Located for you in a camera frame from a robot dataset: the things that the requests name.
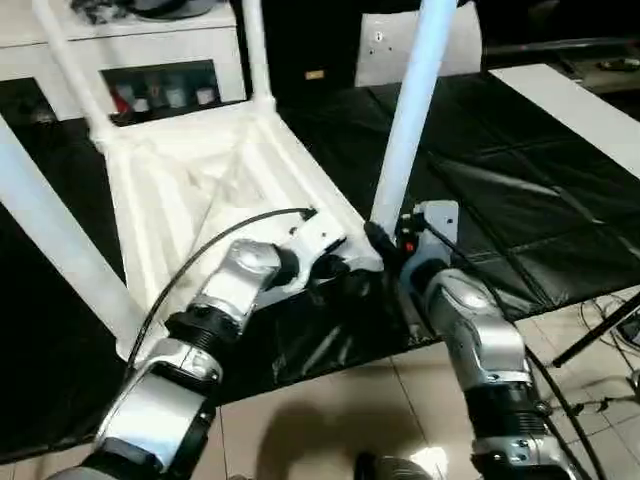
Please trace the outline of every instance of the black cable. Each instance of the black cable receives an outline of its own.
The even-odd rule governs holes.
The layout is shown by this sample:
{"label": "black cable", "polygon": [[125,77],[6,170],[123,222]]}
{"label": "black cable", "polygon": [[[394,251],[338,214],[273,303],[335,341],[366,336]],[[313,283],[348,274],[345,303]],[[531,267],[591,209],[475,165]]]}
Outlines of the black cable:
{"label": "black cable", "polygon": [[558,430],[558,427],[556,426],[556,424],[553,423],[553,420],[551,420],[551,416],[545,417],[544,423],[547,426],[547,428],[549,429],[549,431],[551,432],[551,434],[554,437],[556,437],[556,439],[558,439],[558,445],[560,445],[560,448],[562,449],[564,454],[567,456],[567,458],[569,459],[571,464],[574,467],[576,467],[576,470],[578,470],[578,473],[580,474],[580,477],[584,478],[585,480],[589,480],[591,478],[591,475],[589,475],[589,472],[587,472],[584,469],[584,467],[580,463],[580,460],[578,460],[578,457],[576,457],[576,454],[573,453],[573,450],[571,450],[571,447],[569,447],[569,444],[562,437],[562,434],[560,433],[560,430]]}
{"label": "black cable", "polygon": [[[496,301],[496,304],[497,304],[498,308],[502,311],[502,314],[505,316],[505,320],[510,321],[509,318],[508,318],[508,315],[507,315],[507,308],[506,308],[505,303],[502,301],[502,298],[498,294],[497,290],[493,287],[493,285],[491,285],[490,282],[487,282],[484,279],[484,277],[485,277],[484,273],[471,260],[469,260],[469,258],[467,257],[466,254],[464,254],[445,235],[440,233],[440,231],[438,229],[436,229],[433,225],[431,225],[429,222],[424,220],[424,226],[425,226],[425,228],[427,230],[429,230],[433,234],[433,236],[435,236],[444,245],[446,245],[453,253],[455,253],[458,257],[460,257],[460,259],[471,270],[473,270],[475,272],[475,274],[478,276],[478,278],[487,287],[487,290],[489,290],[489,293],[491,293],[491,296]],[[571,406],[569,405],[569,402],[567,401],[567,399],[565,398],[564,394],[560,390],[560,387],[555,382],[555,380],[553,379],[553,377],[551,376],[551,374],[549,373],[547,368],[542,363],[542,361],[538,358],[538,356],[533,351],[531,351],[531,349],[529,347],[526,347],[526,353],[527,353],[527,356],[529,357],[529,359],[533,362],[533,364],[536,366],[536,368],[540,371],[540,373],[544,377],[545,381],[549,384],[549,387],[551,387],[551,391],[553,392],[553,394],[558,398],[558,401],[560,402],[560,405],[562,406],[562,409],[565,411],[565,413],[567,415],[567,418],[569,419],[569,421],[571,422],[571,425],[575,429],[576,434],[578,435],[578,438],[580,439],[580,442],[584,446],[584,449],[587,452],[587,455],[589,456],[589,459],[591,460],[591,463],[593,464],[593,468],[596,471],[596,476],[598,477],[598,480],[607,480],[607,476],[604,473],[604,468],[602,467],[602,463],[600,463],[600,459],[596,455],[596,452],[595,452],[595,450],[593,448],[593,445],[591,445],[591,442],[589,441],[589,438],[587,437],[587,434],[585,433],[584,429],[582,428],[582,425],[580,425],[580,423],[578,422],[577,417],[575,416],[575,414],[571,410]],[[584,471],[584,468],[581,465],[579,467],[578,467],[578,465],[576,465],[576,468],[580,468],[582,471]]]}
{"label": "black cable", "polygon": [[[556,381],[553,379],[553,377],[549,373],[549,370],[547,370],[547,368],[544,366],[542,361],[537,357],[537,355],[533,353],[529,347],[526,347],[526,351],[527,351],[527,356],[531,359],[531,361],[536,366],[540,374],[544,377],[549,387],[551,387],[551,391],[560,402],[562,409],[565,411],[567,418],[569,419],[569,422],[571,422],[571,425],[576,431],[576,434],[578,435],[580,442],[582,443],[585,451],[587,452],[587,456],[589,457],[589,460],[591,460],[591,463],[593,464],[593,468],[596,471],[596,477],[598,477],[599,480],[606,480],[607,476],[604,473],[604,468],[602,467],[602,463],[600,463],[600,459],[598,458],[598,455],[596,454],[596,451],[594,450],[593,445],[591,445],[591,441],[589,440],[589,437],[587,436],[584,429],[582,428],[582,425],[580,425],[580,423],[578,422],[578,418],[573,413],[571,409],[571,405],[569,405],[569,402],[567,401],[566,397],[560,390],[560,387],[558,386]],[[576,464],[575,466],[576,468],[580,468],[582,470],[584,469],[584,467],[582,467],[580,463]]]}
{"label": "black cable", "polygon": [[218,243],[227,235],[230,235],[236,230],[246,227],[251,223],[259,222],[260,220],[265,220],[267,218],[275,217],[278,215],[287,215],[290,213],[299,213],[303,215],[303,217],[312,216],[314,212],[315,210],[313,210],[312,208],[283,208],[280,210],[273,210],[271,212],[261,213],[260,215],[250,217],[250,218],[247,218],[246,220],[236,223],[232,227],[227,228],[223,232],[213,237],[207,243],[202,245],[202,247],[200,247],[193,255],[191,255],[184,262],[184,264],[178,269],[178,271],[173,275],[173,277],[171,277],[171,280],[169,280],[169,283],[167,283],[167,285],[162,289],[162,291],[156,298],[156,301],[153,302],[153,306],[149,309],[147,316],[144,318],[144,321],[142,322],[142,326],[138,331],[138,336],[136,337],[136,341],[134,342],[133,348],[131,349],[131,353],[129,354],[129,359],[127,360],[127,367],[125,369],[125,374],[124,374],[124,381],[126,382],[131,377],[131,374],[135,369],[136,357],[138,356],[140,347],[142,346],[142,342],[144,342],[144,338],[147,335],[147,332],[149,331],[149,327],[153,322],[153,318],[155,317],[156,313],[158,313],[158,310],[160,309],[162,302],[164,302],[164,300],[167,298],[167,295],[169,295],[169,292],[171,291],[171,289],[175,286],[176,283],[178,283],[178,281],[182,278],[182,276],[189,269],[189,267],[191,267],[191,265],[193,265],[207,250],[209,250],[213,245]]}

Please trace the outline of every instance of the black plastic sheet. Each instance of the black plastic sheet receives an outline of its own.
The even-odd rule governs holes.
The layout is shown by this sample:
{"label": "black plastic sheet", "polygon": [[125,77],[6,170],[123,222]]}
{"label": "black plastic sheet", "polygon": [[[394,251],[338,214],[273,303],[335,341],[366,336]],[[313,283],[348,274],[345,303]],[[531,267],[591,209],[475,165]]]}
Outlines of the black plastic sheet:
{"label": "black plastic sheet", "polygon": [[[366,218],[398,86],[290,99],[280,112]],[[102,157],[81,122],[20,132],[40,169],[122,274]],[[459,246],[512,318],[640,281],[640,182],[488,74],[442,79],[405,205],[460,203]],[[114,341],[6,211],[0,461],[90,435],[115,395]],[[224,401],[404,351],[384,275],[354,273],[258,312],[225,372]]]}

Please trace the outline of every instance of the floor tile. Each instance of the floor tile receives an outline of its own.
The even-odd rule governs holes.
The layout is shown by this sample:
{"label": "floor tile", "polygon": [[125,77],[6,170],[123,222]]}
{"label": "floor tile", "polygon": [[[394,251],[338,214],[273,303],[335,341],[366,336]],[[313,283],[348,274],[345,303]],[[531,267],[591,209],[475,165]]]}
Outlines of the floor tile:
{"label": "floor tile", "polygon": [[[560,316],[560,322],[565,321],[566,316]],[[522,334],[525,343],[538,355],[538,357],[544,362],[550,362],[557,354],[553,345],[547,340],[542,333],[542,330],[536,323],[536,318],[526,319],[518,322],[516,325],[518,330]],[[576,383],[576,377],[570,366],[565,366],[561,369],[551,369],[552,377],[561,387],[565,397],[570,404],[576,404],[578,402],[593,400],[588,392]],[[537,380],[537,384],[540,389],[541,397],[549,401],[553,406],[559,406],[558,400],[552,395],[551,389],[544,381],[540,373],[534,369],[534,374]],[[610,423],[601,413],[598,413],[595,408],[587,408],[578,416],[578,420],[582,428],[584,428],[587,434],[596,433],[601,430],[609,428]],[[578,435],[571,425],[571,422],[567,418],[566,414],[562,410],[556,410],[553,415],[553,421],[558,427],[558,430],[562,434],[563,438],[567,442],[577,440]]]}
{"label": "floor tile", "polygon": [[[611,301],[610,297],[599,300],[602,306],[606,306],[607,301]],[[556,353],[562,352],[587,332],[580,321],[578,308],[574,305],[535,318],[536,324]],[[590,324],[599,321],[595,308],[591,306],[584,309],[584,314]],[[568,396],[578,389],[583,389],[593,400],[632,394],[625,379],[630,373],[629,367],[617,350],[601,342],[594,343],[560,369],[552,369],[551,372]],[[589,427],[588,430],[599,428],[601,422],[598,414],[594,415],[593,421],[587,420],[586,417],[581,419],[581,423]],[[640,405],[628,402],[613,403],[603,415],[611,424],[620,423],[640,415]]]}
{"label": "floor tile", "polygon": [[470,460],[473,435],[467,408],[444,344],[397,355],[393,362],[429,447],[440,452],[443,477],[477,478]]}
{"label": "floor tile", "polygon": [[0,465],[0,480],[13,480],[14,465]]}
{"label": "floor tile", "polygon": [[[605,474],[610,480],[637,480],[640,478],[640,464],[627,450],[622,439],[613,428],[589,437],[591,444],[602,463]],[[571,444],[571,449],[583,464],[587,472],[595,477],[593,466],[580,442]]]}
{"label": "floor tile", "polygon": [[427,445],[388,360],[222,407],[229,476],[351,479],[362,451],[409,458]]}
{"label": "floor tile", "polygon": [[625,420],[614,426],[620,438],[640,462],[640,417]]}
{"label": "floor tile", "polygon": [[91,452],[90,445],[81,445],[63,452],[30,458],[15,464],[14,480],[43,480],[66,468],[79,465]]}
{"label": "floor tile", "polygon": [[224,461],[224,443],[222,440],[222,421],[220,411],[209,430],[209,442],[193,472],[192,480],[226,479],[227,470]]}

